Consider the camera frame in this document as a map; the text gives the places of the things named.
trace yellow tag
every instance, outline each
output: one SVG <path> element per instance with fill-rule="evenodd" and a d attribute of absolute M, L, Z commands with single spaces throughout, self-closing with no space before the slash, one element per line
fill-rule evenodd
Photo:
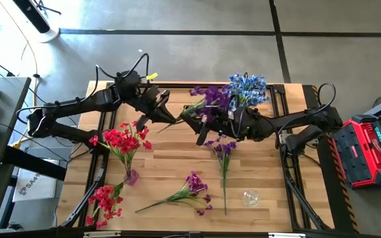
<path fill-rule="evenodd" d="M 153 73 L 151 75 L 146 76 L 146 79 L 147 80 L 152 80 L 152 79 L 155 79 L 157 76 L 158 76 L 158 73 Z"/>

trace wooden table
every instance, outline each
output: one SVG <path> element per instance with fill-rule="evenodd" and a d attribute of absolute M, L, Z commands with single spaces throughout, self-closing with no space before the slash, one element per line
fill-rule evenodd
<path fill-rule="evenodd" d="M 106 87 L 107 82 L 100 82 L 98 89 Z M 90 82 L 88 93 L 95 86 Z M 306 109 L 306 101 L 301 84 L 285 84 L 289 112 Z M 183 105 L 198 100 L 190 97 L 188 89 L 169 89 L 171 95 L 167 108 L 178 116 Z M 273 116 L 271 103 L 259 106 L 260 113 Z M 123 104 L 117 112 L 115 128 L 121 122 L 137 120 L 141 114 Z M 97 128 L 99 112 L 82 114 L 79 127 L 84 130 Z M 186 125 L 178 124 L 157 133 L 165 124 L 147 123 L 150 133 L 148 140 L 153 150 L 138 150 L 132 167 L 140 174 L 135 186 L 126 186 L 121 196 L 124 197 L 121 218 L 114 218 L 105 229 L 115 230 L 164 230 L 164 231 L 292 231 L 286 190 L 284 185 L 280 155 L 274 147 L 275 136 L 262 142 L 243 141 L 232 153 L 227 179 L 228 214 L 224 215 L 221 172 L 216 158 L 205 147 L 195 144 L 197 135 Z M 210 133 L 208 139 L 215 138 Z M 83 147 L 76 153 L 85 151 Z M 318 159 L 314 149 L 307 148 L 306 154 Z M 76 158 L 69 164 L 64 181 L 62 195 L 58 204 L 58 221 L 61 223 L 76 207 L 85 192 L 91 155 Z M 201 179 L 208 183 L 208 193 L 213 199 L 214 209 L 205 216 L 198 216 L 193 208 L 184 204 L 164 204 L 150 208 L 138 214 L 136 210 L 148 206 L 174 194 L 184 183 L 190 171 L 196 171 Z M 304 190 L 308 202 L 317 214 L 330 227 L 333 220 L 321 168 L 313 161 L 300 157 Z M 119 159 L 111 155 L 105 184 L 117 184 L 123 180 L 124 168 Z M 256 190 L 261 201 L 255 207 L 243 204 L 243 192 Z M 301 209 L 296 205 L 298 221 L 302 223 Z"/>

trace concrete floor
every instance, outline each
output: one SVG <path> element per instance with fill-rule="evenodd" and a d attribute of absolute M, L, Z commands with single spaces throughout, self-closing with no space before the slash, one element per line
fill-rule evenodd
<path fill-rule="evenodd" d="M 68 29 L 274 31 L 269 0 L 44 3 L 62 12 L 61 16 L 48 12 L 49 21 Z M 381 0 L 276 0 L 275 5 L 283 32 L 381 32 Z M 30 76 L 35 70 L 30 50 L 21 61 L 25 41 L 1 7 L 0 26 L 0 63 L 13 73 L 21 70 L 21 75 Z M 343 120 L 368 110 L 381 96 L 381 37 L 284 36 L 283 46 L 293 83 L 335 84 L 333 104 Z M 43 78 L 38 94 L 48 101 L 83 96 L 95 78 L 95 64 L 111 73 L 126 71 L 141 51 L 150 54 L 149 71 L 158 72 L 163 81 L 225 81 L 236 71 L 263 73 L 271 83 L 284 81 L 274 36 L 62 34 L 49 44 L 32 47 Z M 328 96 L 325 92 L 323 101 Z M 351 191 L 351 199 L 360 231 L 381 235 L 381 188 Z M 36 209 L 48 211 L 55 205 L 34 202 Z M 27 229 L 51 226 L 51 212 L 19 216 L 17 211 L 25 208 L 26 204 L 16 205 L 13 221 Z"/>

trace pink glass vase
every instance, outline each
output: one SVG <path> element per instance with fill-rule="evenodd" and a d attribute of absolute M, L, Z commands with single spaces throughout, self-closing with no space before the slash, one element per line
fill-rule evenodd
<path fill-rule="evenodd" d="M 124 182 L 129 186 L 134 186 L 136 184 L 136 181 L 138 181 L 139 173 L 132 169 L 128 172 L 126 172 L 126 175 L 124 176 Z"/>

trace red flower bunch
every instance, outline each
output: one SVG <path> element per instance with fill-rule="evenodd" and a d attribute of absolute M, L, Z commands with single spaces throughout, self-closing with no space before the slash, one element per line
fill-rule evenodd
<path fill-rule="evenodd" d="M 136 121 L 132 122 L 132 126 L 136 126 Z M 123 122 L 120 128 L 125 128 L 123 132 L 118 130 L 111 130 L 104 132 L 104 138 L 106 143 L 99 142 L 98 136 L 94 136 L 89 140 L 93 145 L 100 143 L 105 146 L 111 152 L 113 152 L 123 163 L 126 172 L 131 170 L 132 159 L 137 150 L 140 147 L 140 140 L 144 140 L 149 132 L 148 127 L 145 126 L 141 132 L 132 132 L 132 127 L 129 123 Z M 142 142 L 145 149 L 152 149 L 152 144 L 147 140 Z"/>
<path fill-rule="evenodd" d="M 95 222 L 95 215 L 98 210 L 104 211 L 104 221 L 97 221 L 97 229 L 102 228 L 103 226 L 106 226 L 108 223 L 108 220 L 112 219 L 114 216 L 121 216 L 122 215 L 122 209 L 116 209 L 117 204 L 121 203 L 123 201 L 123 198 L 120 197 L 120 192 L 123 189 L 123 182 L 119 185 L 115 186 L 114 188 L 111 185 L 103 186 L 98 188 L 94 195 L 92 195 L 88 202 L 89 204 L 93 204 L 95 201 L 98 201 L 98 207 L 93 212 L 92 216 L 86 216 L 86 223 L 88 225 L 93 225 Z"/>

